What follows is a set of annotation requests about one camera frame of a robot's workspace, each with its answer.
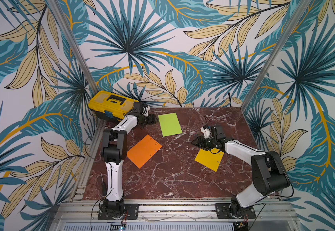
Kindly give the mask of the yellow paper sheet stack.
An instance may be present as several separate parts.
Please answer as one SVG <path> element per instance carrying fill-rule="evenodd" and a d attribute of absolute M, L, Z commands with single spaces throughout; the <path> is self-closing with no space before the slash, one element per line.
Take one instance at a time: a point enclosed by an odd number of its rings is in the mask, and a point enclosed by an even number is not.
<path fill-rule="evenodd" d="M 219 154 L 214 155 L 210 153 L 210 151 L 200 149 L 195 158 L 195 161 L 209 168 L 210 170 L 217 172 L 223 156 L 224 153 L 222 151 Z"/>

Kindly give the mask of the green paper sheet stack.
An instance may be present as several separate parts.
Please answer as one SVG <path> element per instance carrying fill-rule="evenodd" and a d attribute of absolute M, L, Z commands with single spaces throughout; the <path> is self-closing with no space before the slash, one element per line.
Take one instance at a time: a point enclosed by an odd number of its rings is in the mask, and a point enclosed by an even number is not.
<path fill-rule="evenodd" d="M 182 134 L 181 125 L 176 113 L 159 115 L 158 119 L 163 137 Z"/>

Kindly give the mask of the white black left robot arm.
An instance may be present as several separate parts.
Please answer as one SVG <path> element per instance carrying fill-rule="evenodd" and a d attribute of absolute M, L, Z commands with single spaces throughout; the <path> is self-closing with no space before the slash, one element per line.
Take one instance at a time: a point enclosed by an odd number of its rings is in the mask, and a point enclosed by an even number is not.
<path fill-rule="evenodd" d="M 103 132 L 102 156 L 107 167 L 107 193 L 105 198 L 112 202 L 123 200 L 122 167 L 127 157 L 127 135 L 136 126 L 157 123 L 156 115 L 149 114 L 150 107 L 141 102 L 135 102 L 133 108 L 124 113 L 124 118 L 114 127 Z"/>

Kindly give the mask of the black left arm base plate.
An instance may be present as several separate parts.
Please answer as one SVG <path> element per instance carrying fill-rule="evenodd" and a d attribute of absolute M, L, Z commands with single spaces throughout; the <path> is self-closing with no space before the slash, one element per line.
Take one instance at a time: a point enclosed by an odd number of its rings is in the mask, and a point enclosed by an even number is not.
<path fill-rule="evenodd" d="M 123 204 L 106 201 L 100 207 L 98 220 L 136 220 L 139 213 L 139 204 Z"/>

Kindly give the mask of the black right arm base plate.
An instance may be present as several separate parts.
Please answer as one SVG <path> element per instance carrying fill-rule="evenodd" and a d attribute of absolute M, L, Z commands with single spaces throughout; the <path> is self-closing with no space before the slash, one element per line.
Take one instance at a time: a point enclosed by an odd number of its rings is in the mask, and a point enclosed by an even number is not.
<path fill-rule="evenodd" d="M 215 211 L 218 219 L 256 218 L 253 207 L 242 208 L 236 203 L 217 203 Z"/>

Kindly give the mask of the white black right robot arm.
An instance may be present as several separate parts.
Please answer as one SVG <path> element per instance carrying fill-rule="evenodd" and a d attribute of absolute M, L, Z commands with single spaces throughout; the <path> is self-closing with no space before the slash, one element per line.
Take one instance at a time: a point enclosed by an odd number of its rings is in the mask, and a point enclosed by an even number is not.
<path fill-rule="evenodd" d="M 248 209 L 268 195 L 291 185 L 277 152 L 265 152 L 228 138 L 220 125 L 203 126 L 201 132 L 203 135 L 195 138 L 191 144 L 205 151 L 218 149 L 251 166 L 252 183 L 232 198 L 233 212 Z"/>

